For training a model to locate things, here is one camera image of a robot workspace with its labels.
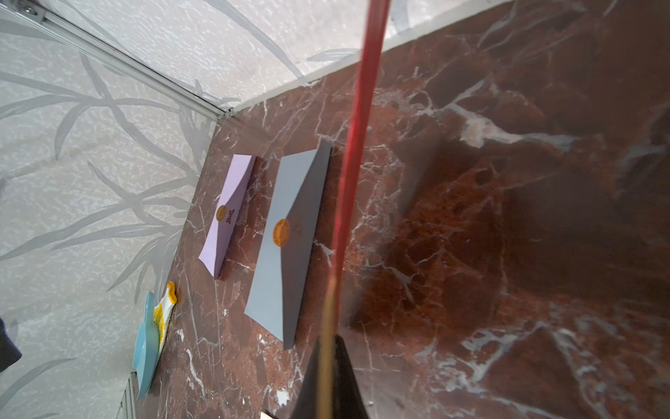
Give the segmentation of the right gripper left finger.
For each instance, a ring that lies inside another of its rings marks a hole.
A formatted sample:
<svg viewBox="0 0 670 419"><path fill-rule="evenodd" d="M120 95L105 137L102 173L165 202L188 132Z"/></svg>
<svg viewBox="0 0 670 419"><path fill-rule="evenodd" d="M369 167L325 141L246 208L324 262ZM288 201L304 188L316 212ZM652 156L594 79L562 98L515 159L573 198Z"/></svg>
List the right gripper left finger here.
<svg viewBox="0 0 670 419"><path fill-rule="evenodd" d="M319 356L320 338L317 338L296 405L291 413L291 419L314 419L317 417Z"/></svg>

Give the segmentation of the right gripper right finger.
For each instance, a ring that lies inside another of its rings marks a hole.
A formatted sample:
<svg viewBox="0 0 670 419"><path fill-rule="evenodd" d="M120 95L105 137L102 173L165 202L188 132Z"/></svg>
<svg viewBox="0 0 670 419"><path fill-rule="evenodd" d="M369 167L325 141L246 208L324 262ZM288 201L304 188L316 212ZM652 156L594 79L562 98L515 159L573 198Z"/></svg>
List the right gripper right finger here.
<svg viewBox="0 0 670 419"><path fill-rule="evenodd" d="M335 337L333 418L368 419L343 338Z"/></svg>

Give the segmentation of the grey envelope with gold seal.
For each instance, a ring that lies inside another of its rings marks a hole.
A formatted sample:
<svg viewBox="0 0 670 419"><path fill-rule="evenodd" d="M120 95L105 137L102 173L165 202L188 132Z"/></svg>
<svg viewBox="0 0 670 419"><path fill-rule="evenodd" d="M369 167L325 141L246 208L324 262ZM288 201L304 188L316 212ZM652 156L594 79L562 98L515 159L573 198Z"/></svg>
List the grey envelope with gold seal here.
<svg viewBox="0 0 670 419"><path fill-rule="evenodd" d="M284 156L244 313L293 347L319 218L331 143Z"/></svg>

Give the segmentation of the lilac envelope with gold seal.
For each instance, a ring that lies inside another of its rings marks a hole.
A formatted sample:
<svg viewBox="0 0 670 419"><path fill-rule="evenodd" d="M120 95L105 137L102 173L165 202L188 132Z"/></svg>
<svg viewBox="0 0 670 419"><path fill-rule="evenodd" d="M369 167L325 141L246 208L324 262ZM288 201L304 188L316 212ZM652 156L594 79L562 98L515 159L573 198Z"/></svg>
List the lilac envelope with gold seal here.
<svg viewBox="0 0 670 419"><path fill-rule="evenodd" d="M223 267L255 162L254 155L235 154L231 160L212 224L199 255L199 260L214 279L219 277Z"/></svg>

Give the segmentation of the red envelope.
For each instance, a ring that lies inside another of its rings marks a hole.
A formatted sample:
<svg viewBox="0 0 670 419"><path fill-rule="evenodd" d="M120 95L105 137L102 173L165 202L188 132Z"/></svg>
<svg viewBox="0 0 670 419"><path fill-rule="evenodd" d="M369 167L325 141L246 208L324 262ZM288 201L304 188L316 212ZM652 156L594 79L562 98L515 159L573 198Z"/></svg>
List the red envelope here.
<svg viewBox="0 0 670 419"><path fill-rule="evenodd" d="M333 418L333 388L335 386L335 336L338 329L340 286L351 231L352 213L359 181L359 170L365 145L366 131L372 108L375 84L385 38L391 3L377 0L369 3L366 31L359 61L352 119L345 145L338 202L333 227L332 267L328 278L322 314L319 370L316 396L316 417Z"/></svg>

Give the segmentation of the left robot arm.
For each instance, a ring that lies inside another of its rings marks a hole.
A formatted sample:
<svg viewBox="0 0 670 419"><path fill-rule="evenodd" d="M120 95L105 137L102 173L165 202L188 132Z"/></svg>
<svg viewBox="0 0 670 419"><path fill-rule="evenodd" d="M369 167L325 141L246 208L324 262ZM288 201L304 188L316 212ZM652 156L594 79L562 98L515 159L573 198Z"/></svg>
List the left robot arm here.
<svg viewBox="0 0 670 419"><path fill-rule="evenodd" d="M10 339L5 323L0 319L0 373L18 362L22 357L21 351Z"/></svg>

